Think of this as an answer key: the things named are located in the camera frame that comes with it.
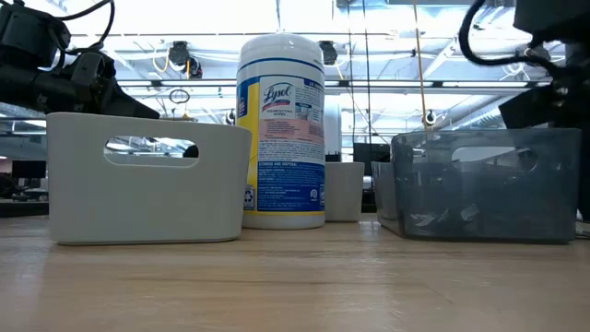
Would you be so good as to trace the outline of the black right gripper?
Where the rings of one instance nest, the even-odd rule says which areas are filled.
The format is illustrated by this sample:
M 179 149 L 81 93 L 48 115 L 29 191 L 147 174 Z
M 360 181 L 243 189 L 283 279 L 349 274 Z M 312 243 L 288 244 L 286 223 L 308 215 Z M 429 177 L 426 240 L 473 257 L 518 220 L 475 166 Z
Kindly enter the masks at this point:
M 565 52 L 567 74 L 556 83 L 564 95 L 552 103 L 553 123 L 582 131 L 579 210 L 590 221 L 590 44 L 566 43 Z

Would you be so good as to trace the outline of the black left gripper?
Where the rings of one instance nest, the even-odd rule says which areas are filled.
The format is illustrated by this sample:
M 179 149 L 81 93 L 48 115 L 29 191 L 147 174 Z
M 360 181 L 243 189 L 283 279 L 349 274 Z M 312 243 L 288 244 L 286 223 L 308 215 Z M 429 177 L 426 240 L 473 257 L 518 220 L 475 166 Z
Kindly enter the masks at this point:
M 112 116 L 159 119 L 159 113 L 128 96 L 114 90 L 110 96 L 110 80 L 96 73 L 42 75 L 42 96 L 46 113 L 105 113 Z

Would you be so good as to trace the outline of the light grey plastic bin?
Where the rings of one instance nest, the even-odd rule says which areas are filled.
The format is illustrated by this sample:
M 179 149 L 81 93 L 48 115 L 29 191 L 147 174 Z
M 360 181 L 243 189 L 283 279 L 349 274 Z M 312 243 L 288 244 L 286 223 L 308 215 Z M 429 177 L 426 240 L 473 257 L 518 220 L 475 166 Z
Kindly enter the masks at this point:
M 325 165 L 325 221 L 358 222 L 361 214 L 364 164 L 327 162 Z
M 240 237 L 249 130 L 84 113 L 51 113 L 46 122 L 53 241 L 203 243 Z M 199 155 L 105 153 L 117 136 L 190 140 Z

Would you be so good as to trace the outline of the dark translucent plastic bin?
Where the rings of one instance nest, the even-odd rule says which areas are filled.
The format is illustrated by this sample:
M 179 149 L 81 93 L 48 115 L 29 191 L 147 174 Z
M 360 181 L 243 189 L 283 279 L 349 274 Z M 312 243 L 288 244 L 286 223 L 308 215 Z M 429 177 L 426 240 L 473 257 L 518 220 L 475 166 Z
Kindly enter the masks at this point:
M 569 243 L 575 238 L 581 133 L 533 128 L 394 136 L 389 162 L 372 163 L 378 221 L 404 238 Z M 463 208 L 476 204 L 473 222 Z M 416 227 L 411 214 L 447 220 Z

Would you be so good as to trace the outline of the black monitor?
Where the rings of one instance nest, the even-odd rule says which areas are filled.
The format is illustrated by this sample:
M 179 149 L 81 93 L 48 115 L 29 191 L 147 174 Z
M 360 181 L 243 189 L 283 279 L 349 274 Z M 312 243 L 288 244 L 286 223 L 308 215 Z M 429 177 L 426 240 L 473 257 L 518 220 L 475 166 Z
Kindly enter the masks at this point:
M 12 176 L 17 179 L 42 179 L 46 177 L 45 160 L 13 160 Z
M 353 160 L 364 164 L 364 175 L 372 176 L 372 162 L 389 162 L 391 148 L 388 144 L 354 143 Z

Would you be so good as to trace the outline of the Lysol disinfecting wipes canister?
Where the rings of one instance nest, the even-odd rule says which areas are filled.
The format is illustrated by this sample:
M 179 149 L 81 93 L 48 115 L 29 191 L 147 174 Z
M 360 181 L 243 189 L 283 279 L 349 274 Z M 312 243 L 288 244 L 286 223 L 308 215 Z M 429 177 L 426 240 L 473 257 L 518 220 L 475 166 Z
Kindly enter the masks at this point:
M 291 33 L 245 43 L 236 124 L 252 133 L 242 225 L 303 230 L 325 224 L 325 71 L 319 45 Z

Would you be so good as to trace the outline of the horizontal metal beam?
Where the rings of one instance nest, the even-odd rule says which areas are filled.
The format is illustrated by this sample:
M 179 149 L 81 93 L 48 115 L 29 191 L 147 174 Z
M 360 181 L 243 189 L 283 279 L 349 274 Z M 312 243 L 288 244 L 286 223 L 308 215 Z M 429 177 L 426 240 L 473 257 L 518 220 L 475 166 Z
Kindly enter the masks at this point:
M 205 87 L 205 86 L 236 86 L 235 79 L 205 79 L 205 80 L 120 80 L 121 87 Z M 325 87 L 344 88 L 353 86 L 371 86 L 377 88 L 419 88 L 420 81 L 406 80 L 376 80 L 376 81 L 349 81 L 349 80 L 326 80 Z M 534 88 L 550 84 L 548 81 L 424 81 L 424 88 Z

